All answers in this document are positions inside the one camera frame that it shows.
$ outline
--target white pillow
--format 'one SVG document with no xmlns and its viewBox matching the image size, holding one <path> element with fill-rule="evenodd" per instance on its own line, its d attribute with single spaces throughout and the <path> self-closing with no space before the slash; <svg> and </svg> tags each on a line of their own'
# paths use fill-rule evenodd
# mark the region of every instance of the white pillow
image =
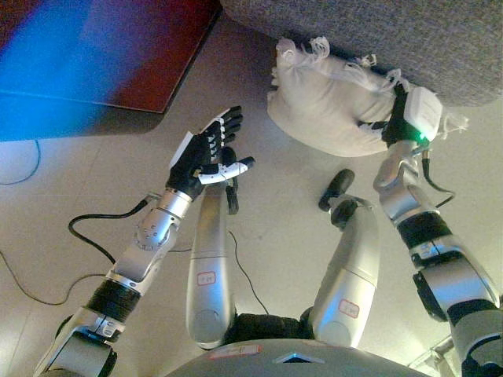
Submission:
<svg viewBox="0 0 503 377">
<path fill-rule="evenodd" d="M 289 39 L 277 44 L 277 66 L 268 94 L 270 118 L 287 134 L 335 156 L 367 156 L 386 150 L 379 134 L 358 128 L 358 122 L 388 120 L 395 101 L 393 80 L 367 68 L 329 56 L 325 37 L 310 41 L 313 53 Z"/>
</svg>

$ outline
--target silver metal arm segment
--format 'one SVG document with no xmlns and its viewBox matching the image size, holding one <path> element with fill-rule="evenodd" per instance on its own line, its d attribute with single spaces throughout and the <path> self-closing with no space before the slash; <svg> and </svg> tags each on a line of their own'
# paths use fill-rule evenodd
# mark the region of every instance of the silver metal arm segment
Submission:
<svg viewBox="0 0 503 377">
<path fill-rule="evenodd" d="M 227 266 L 226 186 L 205 189 L 190 256 L 185 321 L 190 337 L 205 349 L 222 345 L 236 312 Z"/>
<path fill-rule="evenodd" d="M 478 368 L 490 373 L 491 368 L 503 368 L 499 295 L 491 278 L 419 188 L 418 152 L 415 141 L 391 145 L 374 189 L 419 271 L 414 282 L 425 309 L 436 320 L 449 321 L 465 371 Z"/>
<path fill-rule="evenodd" d="M 133 242 L 91 300 L 60 329 L 34 376 L 59 368 L 83 377 L 108 375 L 116 360 L 110 343 L 124 331 L 125 320 L 174 246 L 191 202 L 183 192 L 167 189 L 157 207 L 138 224 Z"/>
<path fill-rule="evenodd" d="M 350 201 L 356 208 L 343 227 L 310 312 L 314 337 L 334 346 L 356 347 L 369 317 L 379 273 L 379 231 L 372 205 L 342 195 L 331 198 L 331 213 Z"/>
</svg>

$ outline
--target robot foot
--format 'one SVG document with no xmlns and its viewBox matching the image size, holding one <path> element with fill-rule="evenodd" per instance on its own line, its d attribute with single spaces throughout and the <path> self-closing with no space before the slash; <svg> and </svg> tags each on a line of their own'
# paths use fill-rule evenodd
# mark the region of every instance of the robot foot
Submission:
<svg viewBox="0 0 503 377">
<path fill-rule="evenodd" d="M 325 190 L 325 193 L 318 202 L 318 207 L 324 212 L 330 210 L 329 199 L 336 198 L 346 192 L 354 180 L 353 170 L 343 169 L 332 179 L 330 185 Z"/>
</svg>

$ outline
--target black cable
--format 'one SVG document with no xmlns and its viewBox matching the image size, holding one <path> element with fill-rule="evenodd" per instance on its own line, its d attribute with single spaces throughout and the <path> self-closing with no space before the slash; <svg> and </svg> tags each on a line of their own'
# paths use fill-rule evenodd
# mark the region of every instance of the black cable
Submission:
<svg viewBox="0 0 503 377">
<path fill-rule="evenodd" d="M 35 164 L 35 167 L 31 170 L 30 174 L 27 175 L 25 178 L 20 179 L 19 181 L 7 182 L 7 183 L 0 182 L 0 185 L 3 185 L 3 186 L 17 185 L 18 183 L 22 183 L 22 182 L 27 181 L 28 179 L 30 179 L 31 177 L 33 177 L 35 175 L 35 173 L 37 172 L 37 170 L 39 169 L 39 166 L 40 166 L 40 160 L 42 159 L 42 153 L 40 152 L 39 141 L 34 140 L 34 142 L 35 142 L 35 146 L 37 147 L 37 163 Z"/>
<path fill-rule="evenodd" d="M 83 236 L 79 232 L 75 230 L 73 225 L 79 221 L 82 220 L 87 220 L 90 218 L 108 218 L 108 219 L 116 219 L 116 218 L 128 218 L 132 216 L 133 214 L 136 214 L 139 212 L 143 207 L 145 207 L 149 202 L 145 199 L 143 199 L 140 203 L 137 204 L 135 208 L 130 210 L 129 212 L 126 212 L 125 214 L 83 214 L 81 216 L 77 216 L 76 218 L 73 218 L 69 223 L 68 223 L 68 230 L 72 235 L 75 237 L 79 238 L 80 240 L 84 241 L 85 243 L 88 243 L 89 245 L 96 247 L 105 257 L 108 258 L 108 260 L 111 263 L 115 263 L 116 260 L 112 257 L 112 255 L 106 251 L 103 247 L 95 243 L 94 241 L 90 240 L 89 238 Z"/>
<path fill-rule="evenodd" d="M 7 269 L 9 270 L 10 274 L 12 275 L 14 281 L 16 282 L 16 285 L 18 286 L 19 289 L 21 289 L 21 291 L 24 293 L 24 295 L 28 296 L 29 298 L 31 298 L 32 300 L 35 300 L 36 302 L 40 302 L 41 304 L 44 304 L 44 305 L 49 305 L 49 306 L 61 306 L 63 304 L 66 303 L 66 301 L 68 301 L 68 298 L 70 297 L 70 293 L 72 292 L 72 289 L 73 287 L 79 282 L 79 281 L 82 281 L 84 279 L 87 279 L 88 277 L 93 277 L 93 276 L 105 276 L 104 274 L 102 273 L 89 273 L 87 275 L 84 275 L 84 276 L 81 276 L 79 279 L 75 280 L 72 285 L 70 285 L 70 288 L 67 290 L 66 292 L 66 296 L 64 297 L 64 300 L 61 301 L 61 302 L 47 302 L 47 301 L 43 301 L 41 300 L 40 298 L 36 298 L 34 295 L 31 295 L 29 294 L 24 288 L 23 286 L 20 284 L 19 280 L 17 279 L 16 277 L 16 274 L 14 273 L 14 271 L 12 270 L 12 268 L 10 267 L 9 263 L 7 262 L 7 259 L 5 257 L 5 255 L 2 253 L 2 251 L 0 251 L 0 256 L 2 256 L 2 259 L 4 261 L 4 263 L 6 264 L 7 266 Z"/>
<path fill-rule="evenodd" d="M 259 302 L 259 304 L 264 308 L 264 310 L 266 311 L 266 314 L 269 314 L 269 311 L 267 310 L 266 306 L 262 303 L 262 301 L 260 301 L 259 296 L 257 296 L 257 294 L 255 293 L 255 289 L 253 288 L 252 280 L 250 279 L 250 277 L 248 276 L 248 274 L 246 273 L 246 271 L 244 271 L 243 266 L 239 263 L 239 259 L 237 258 L 237 240 L 236 240 L 236 237 L 233 235 L 233 233 L 231 231 L 229 231 L 229 233 L 233 237 L 234 244 L 236 245 L 235 248 L 234 248 L 234 255 L 236 255 L 237 265 L 239 266 L 241 272 L 248 279 L 248 282 L 250 283 L 250 288 L 251 288 L 251 291 L 253 292 L 253 295 L 255 296 L 255 298 L 257 299 L 257 301 Z"/>
<path fill-rule="evenodd" d="M 445 199 L 443 202 L 441 202 L 441 203 L 439 203 L 439 204 L 436 205 L 437 208 L 440 208 L 444 204 L 447 204 L 452 199 L 454 199 L 456 197 L 456 193 L 454 191 L 447 190 L 445 188 L 441 188 L 440 186 L 438 186 L 436 183 L 434 183 L 431 180 L 431 178 L 430 178 L 430 159 L 429 159 L 429 157 L 424 157 L 423 156 L 423 159 L 421 160 L 421 162 L 423 164 L 423 175 L 424 175 L 424 179 L 426 180 L 426 182 L 432 188 L 434 188 L 435 190 L 437 190 L 439 192 L 448 192 L 450 194 L 450 196 L 447 199 Z"/>
</svg>

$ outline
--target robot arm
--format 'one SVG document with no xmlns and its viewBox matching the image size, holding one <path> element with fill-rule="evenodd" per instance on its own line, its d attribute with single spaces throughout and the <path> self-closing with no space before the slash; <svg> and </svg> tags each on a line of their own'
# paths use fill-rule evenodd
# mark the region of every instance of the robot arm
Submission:
<svg viewBox="0 0 503 377">
<path fill-rule="evenodd" d="M 442 105 L 425 88 L 406 93 L 398 86 L 396 92 L 391 120 L 383 132 L 388 154 L 374 189 L 409 248 L 418 270 L 414 283 L 425 309 L 436 320 L 450 323 L 464 373 L 500 375 L 503 312 L 498 309 L 497 290 L 419 188 L 416 157 L 435 137 Z"/>
<path fill-rule="evenodd" d="M 240 107 L 231 108 L 199 134 L 187 134 L 171 163 L 166 192 L 156 208 L 138 224 L 130 246 L 87 305 L 61 325 L 34 376 L 65 370 L 83 377 L 105 377 L 112 371 L 117 356 L 111 344 L 124 331 L 127 317 L 174 246 L 185 213 L 203 191 L 204 171 L 218 160 L 222 146 L 235 138 L 241 120 Z M 252 158 L 241 161 L 247 168 L 252 162 Z M 246 171 L 242 167 L 237 172 L 223 165 L 218 167 L 232 170 L 235 175 Z M 226 176 L 220 174 L 218 180 L 224 181 Z"/>
</svg>

